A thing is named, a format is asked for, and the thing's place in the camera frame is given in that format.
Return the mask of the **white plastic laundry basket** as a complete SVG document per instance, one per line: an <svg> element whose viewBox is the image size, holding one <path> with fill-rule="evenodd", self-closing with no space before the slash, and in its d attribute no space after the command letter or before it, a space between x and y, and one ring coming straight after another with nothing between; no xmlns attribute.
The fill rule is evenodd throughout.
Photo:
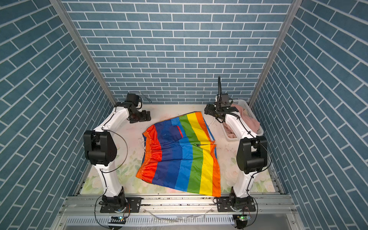
<svg viewBox="0 0 368 230"><path fill-rule="evenodd" d="M263 136L264 134L263 128L260 126L260 123L256 119L253 111L251 110L251 108L249 107L248 103L245 100L233 99L232 106L235 106L239 110L243 121L246 123L246 125L248 125L248 127L251 128L252 131L255 131L255 129L257 129L256 134L258 136ZM235 133L229 127L229 125L223 123L222 130L225 134L225 138L227 139L227 141L232 142L239 140L239 138L235 136Z"/></svg>

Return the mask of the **rainbow striped shorts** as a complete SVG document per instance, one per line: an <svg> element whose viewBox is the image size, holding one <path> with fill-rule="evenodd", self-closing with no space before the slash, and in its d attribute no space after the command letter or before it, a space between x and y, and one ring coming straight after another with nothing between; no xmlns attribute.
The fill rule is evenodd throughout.
<svg viewBox="0 0 368 230"><path fill-rule="evenodd" d="M155 123L142 135L145 153L137 178L183 192L221 195L216 144L201 112Z"/></svg>

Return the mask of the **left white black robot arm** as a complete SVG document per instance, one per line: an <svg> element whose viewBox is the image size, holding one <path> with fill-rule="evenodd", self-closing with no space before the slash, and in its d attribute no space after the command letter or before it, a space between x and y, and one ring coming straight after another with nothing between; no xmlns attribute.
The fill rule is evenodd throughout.
<svg viewBox="0 0 368 230"><path fill-rule="evenodd" d="M128 93L125 101L118 102L110 115L95 129L86 130L83 134L85 158L98 171L103 184L102 204L121 212L127 206L123 186L117 177L115 159L117 147L112 134L122 123L131 124L150 121L150 112L142 110L143 100L137 94Z"/></svg>

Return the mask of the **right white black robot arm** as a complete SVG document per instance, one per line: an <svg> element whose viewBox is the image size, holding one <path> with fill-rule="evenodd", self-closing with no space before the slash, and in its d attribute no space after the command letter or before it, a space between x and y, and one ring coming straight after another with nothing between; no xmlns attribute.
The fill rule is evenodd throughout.
<svg viewBox="0 0 368 230"><path fill-rule="evenodd" d="M239 203L250 196L251 185L257 173L268 164L267 140L251 130L240 112L232 106L228 94L218 92L215 102L207 104L204 112L218 122L227 124L239 138L236 162L240 173L232 187L231 198Z"/></svg>

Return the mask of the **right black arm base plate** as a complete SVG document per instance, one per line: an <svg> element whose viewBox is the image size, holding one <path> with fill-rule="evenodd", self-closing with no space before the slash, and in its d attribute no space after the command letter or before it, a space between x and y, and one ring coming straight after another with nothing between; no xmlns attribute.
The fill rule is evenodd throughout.
<svg viewBox="0 0 368 230"><path fill-rule="evenodd" d="M215 197L214 204L218 212L255 212L256 205L253 198L238 198L233 196Z"/></svg>

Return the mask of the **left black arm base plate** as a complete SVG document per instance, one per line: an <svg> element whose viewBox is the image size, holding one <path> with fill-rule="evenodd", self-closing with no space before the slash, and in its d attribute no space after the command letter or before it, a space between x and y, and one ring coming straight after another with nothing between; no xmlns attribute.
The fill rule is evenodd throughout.
<svg viewBox="0 0 368 230"><path fill-rule="evenodd" d="M128 197L124 198L121 201L117 199L113 199L112 201L99 201L99 205L101 205L100 212L101 213L139 213L141 206L142 198L141 197Z"/></svg>

